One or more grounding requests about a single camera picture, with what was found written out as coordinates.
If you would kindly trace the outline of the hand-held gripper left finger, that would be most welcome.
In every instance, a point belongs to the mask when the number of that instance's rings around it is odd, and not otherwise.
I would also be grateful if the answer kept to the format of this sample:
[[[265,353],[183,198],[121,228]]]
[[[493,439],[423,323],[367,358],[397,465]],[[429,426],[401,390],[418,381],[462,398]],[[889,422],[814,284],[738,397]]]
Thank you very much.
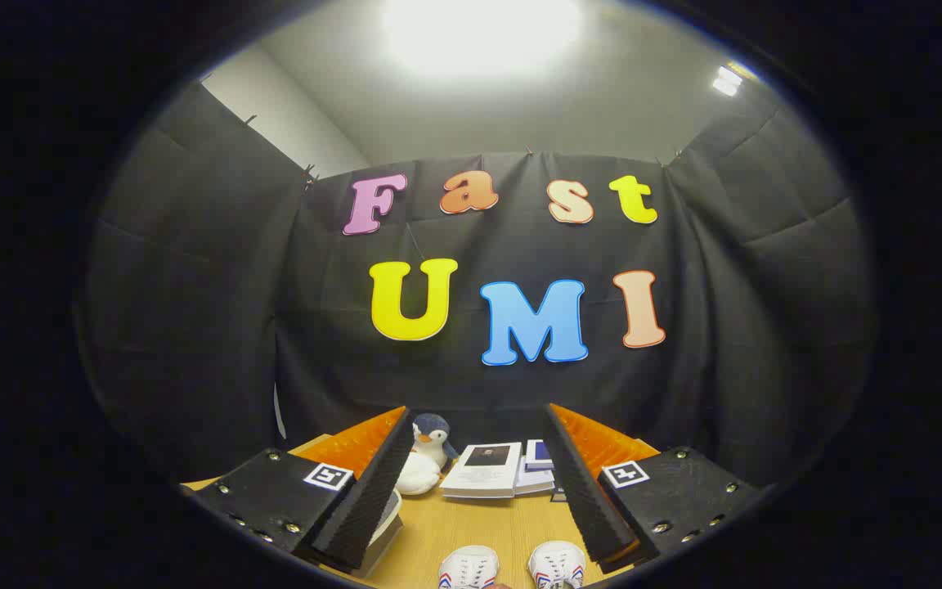
[[[306,447],[265,447],[181,492],[254,543],[351,573],[363,566],[412,445],[407,407]]]

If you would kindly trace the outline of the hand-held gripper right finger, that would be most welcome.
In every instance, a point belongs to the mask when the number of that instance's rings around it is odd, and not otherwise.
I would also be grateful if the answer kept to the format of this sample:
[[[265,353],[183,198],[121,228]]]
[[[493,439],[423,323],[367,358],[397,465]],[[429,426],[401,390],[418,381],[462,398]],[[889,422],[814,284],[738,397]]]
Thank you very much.
[[[685,552],[765,495],[694,448],[658,451],[554,403],[543,410],[543,441],[588,558],[603,573]]]

